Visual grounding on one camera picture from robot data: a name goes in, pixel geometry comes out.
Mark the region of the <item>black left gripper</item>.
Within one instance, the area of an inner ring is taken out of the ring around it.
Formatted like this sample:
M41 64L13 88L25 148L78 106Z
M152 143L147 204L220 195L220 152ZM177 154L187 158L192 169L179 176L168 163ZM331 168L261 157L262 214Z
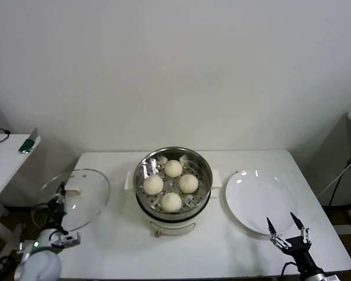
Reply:
M50 214L48 218L49 228L59 230L62 233L67 233L67 231L62 226L63 217L66 214L64 210L64 204L66 200L65 185L66 183L62 181L59 188L57 189L55 194L55 201L57 204L53 205L50 208Z

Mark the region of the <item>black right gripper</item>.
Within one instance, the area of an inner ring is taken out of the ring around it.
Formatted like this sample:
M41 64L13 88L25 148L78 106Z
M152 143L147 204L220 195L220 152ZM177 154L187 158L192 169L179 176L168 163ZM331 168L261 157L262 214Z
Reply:
M285 255L289 255L294 259L299 272L311 272L316 268L316 264L309 253L311 247L309 229L303 225L294 213L290 212L290 215L300 230L301 236L283 240L267 217L270 240L278 249L283 249L282 252Z

